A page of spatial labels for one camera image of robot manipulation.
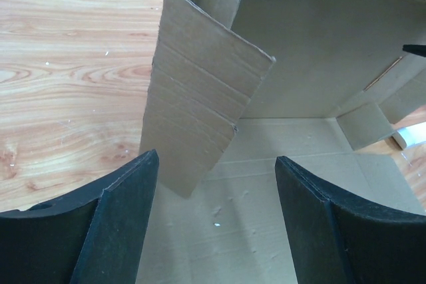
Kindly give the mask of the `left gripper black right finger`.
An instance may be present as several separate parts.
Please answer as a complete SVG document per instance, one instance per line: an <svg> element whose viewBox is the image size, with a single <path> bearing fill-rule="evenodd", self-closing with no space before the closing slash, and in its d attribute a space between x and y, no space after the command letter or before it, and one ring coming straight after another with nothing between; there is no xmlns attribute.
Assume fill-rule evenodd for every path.
<svg viewBox="0 0 426 284"><path fill-rule="evenodd" d="M425 216L355 195L286 156L275 175L298 283L425 282Z"/></svg>

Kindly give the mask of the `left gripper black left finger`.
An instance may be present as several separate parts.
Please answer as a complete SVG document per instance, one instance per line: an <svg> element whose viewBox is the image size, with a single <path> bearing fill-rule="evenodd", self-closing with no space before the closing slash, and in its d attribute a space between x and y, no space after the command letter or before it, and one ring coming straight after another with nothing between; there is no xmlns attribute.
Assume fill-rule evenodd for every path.
<svg viewBox="0 0 426 284"><path fill-rule="evenodd" d="M159 158L155 150L69 193L1 213L2 283L134 283Z"/></svg>

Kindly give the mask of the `cardboard box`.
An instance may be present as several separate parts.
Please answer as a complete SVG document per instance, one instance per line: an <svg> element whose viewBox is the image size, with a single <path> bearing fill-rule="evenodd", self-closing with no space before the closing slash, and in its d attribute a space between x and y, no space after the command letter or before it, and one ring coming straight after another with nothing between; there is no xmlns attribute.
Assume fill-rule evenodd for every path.
<svg viewBox="0 0 426 284"><path fill-rule="evenodd" d="M425 104L425 0L163 0L140 150L160 166L139 283L298 283L276 183L286 156L425 216L363 149Z"/></svg>

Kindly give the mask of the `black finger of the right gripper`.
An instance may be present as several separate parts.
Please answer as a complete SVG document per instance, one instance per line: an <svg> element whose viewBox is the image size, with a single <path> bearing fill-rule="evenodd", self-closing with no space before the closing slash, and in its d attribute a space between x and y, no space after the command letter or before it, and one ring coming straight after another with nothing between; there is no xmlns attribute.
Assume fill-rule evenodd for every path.
<svg viewBox="0 0 426 284"><path fill-rule="evenodd" d="M426 57L426 45L403 45L403 51L419 57Z"/></svg>

